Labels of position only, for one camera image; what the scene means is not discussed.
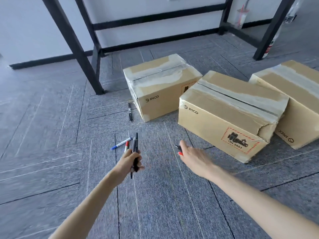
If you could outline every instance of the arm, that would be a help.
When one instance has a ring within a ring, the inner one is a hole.
[[[142,157],[128,149],[117,165],[98,183],[82,203],[65,219],[49,239],[83,238],[89,234],[96,218],[113,189],[123,182],[131,171],[133,161]]]
[[[213,164],[203,150],[187,147],[181,160],[232,198],[271,238],[319,238],[319,226],[263,192],[247,185]]]

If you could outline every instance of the person's right arm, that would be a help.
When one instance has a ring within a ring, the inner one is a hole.
[[[180,142],[181,160],[232,198],[271,238],[319,238],[319,226],[215,165],[202,149]]]

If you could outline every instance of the person's left arm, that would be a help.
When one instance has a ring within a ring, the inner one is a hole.
[[[139,170],[144,169],[140,162],[142,157],[138,153],[132,153],[132,150],[128,149],[116,166],[98,183],[84,201],[75,208],[49,239],[85,239],[110,193],[131,172],[133,161],[137,157],[139,160]]]

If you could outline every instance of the left hand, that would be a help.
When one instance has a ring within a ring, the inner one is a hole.
[[[138,158],[138,171],[144,170],[145,167],[142,166],[140,151],[132,153],[132,149],[128,149],[117,162],[115,167],[112,169],[116,173],[116,185],[119,185],[123,182],[125,177],[129,172],[134,172],[134,169],[131,169],[135,158]]]

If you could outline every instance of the hand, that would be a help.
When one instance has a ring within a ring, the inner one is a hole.
[[[112,171],[116,174],[116,185],[119,185],[123,182],[125,177],[129,172],[134,172],[132,168],[135,158],[138,158],[138,171],[144,170],[145,167],[142,166],[140,155],[141,151],[132,153],[132,149],[128,149],[117,162]]]
[[[208,179],[209,174],[212,173],[212,169],[216,167],[216,165],[205,154],[204,150],[188,147],[183,140],[180,141],[180,146],[183,151],[183,155],[180,155],[181,160],[195,174]]]

